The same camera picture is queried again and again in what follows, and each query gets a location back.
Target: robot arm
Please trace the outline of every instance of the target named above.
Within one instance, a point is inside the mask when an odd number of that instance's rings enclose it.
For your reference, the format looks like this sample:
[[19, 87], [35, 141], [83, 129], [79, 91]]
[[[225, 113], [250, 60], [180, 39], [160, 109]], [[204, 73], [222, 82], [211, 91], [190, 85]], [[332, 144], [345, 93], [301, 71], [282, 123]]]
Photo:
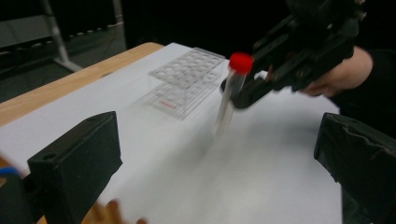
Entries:
[[[353, 55], [363, 18], [354, 0], [286, 0], [290, 15], [253, 46], [254, 64], [239, 94], [231, 100], [245, 109], [265, 94], [291, 86], [293, 91]], [[273, 67], [264, 80], [255, 75]]]

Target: table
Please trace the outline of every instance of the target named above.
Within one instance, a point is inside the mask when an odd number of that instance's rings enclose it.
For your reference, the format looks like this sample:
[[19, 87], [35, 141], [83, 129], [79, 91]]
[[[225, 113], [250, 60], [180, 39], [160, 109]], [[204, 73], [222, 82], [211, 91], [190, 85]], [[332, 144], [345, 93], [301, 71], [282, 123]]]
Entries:
[[219, 91], [183, 120], [141, 102], [155, 87], [148, 72], [189, 50], [147, 43], [1, 104], [0, 117], [8, 117], [2, 155], [28, 172], [25, 161], [35, 152], [81, 120], [114, 110], [123, 165], [99, 201], [120, 199], [127, 220], [342, 223], [340, 186], [313, 158], [322, 114], [336, 113], [334, 105], [271, 92], [235, 111], [228, 132], [213, 139]]

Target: test tube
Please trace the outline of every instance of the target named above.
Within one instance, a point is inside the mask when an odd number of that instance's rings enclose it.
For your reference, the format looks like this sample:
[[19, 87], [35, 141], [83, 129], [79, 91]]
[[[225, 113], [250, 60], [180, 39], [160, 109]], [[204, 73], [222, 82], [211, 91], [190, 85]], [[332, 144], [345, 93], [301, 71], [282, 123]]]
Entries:
[[233, 103], [231, 97], [238, 94], [251, 70], [253, 58], [244, 52], [233, 53], [229, 61], [229, 74], [225, 83], [218, 118], [215, 126], [215, 136], [221, 137], [228, 129], [233, 117]]

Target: finger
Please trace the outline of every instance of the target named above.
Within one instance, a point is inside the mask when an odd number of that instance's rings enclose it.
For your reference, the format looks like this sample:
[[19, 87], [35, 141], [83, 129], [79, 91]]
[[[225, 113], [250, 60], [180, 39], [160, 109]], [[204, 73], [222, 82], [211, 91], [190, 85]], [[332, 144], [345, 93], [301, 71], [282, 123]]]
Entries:
[[310, 95], [310, 96], [320, 96], [326, 93], [329, 90], [329, 87], [326, 85], [318, 86], [316, 84], [309, 84], [306, 88], [299, 90], [300, 92]]

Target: person's arm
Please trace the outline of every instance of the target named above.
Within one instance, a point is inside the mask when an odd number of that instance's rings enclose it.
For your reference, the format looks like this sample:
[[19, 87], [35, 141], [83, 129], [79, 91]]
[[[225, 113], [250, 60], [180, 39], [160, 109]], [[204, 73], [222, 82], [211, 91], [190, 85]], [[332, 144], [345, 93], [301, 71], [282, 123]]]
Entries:
[[358, 119], [396, 138], [396, 51], [355, 48], [328, 74], [301, 90], [325, 95], [340, 114]]

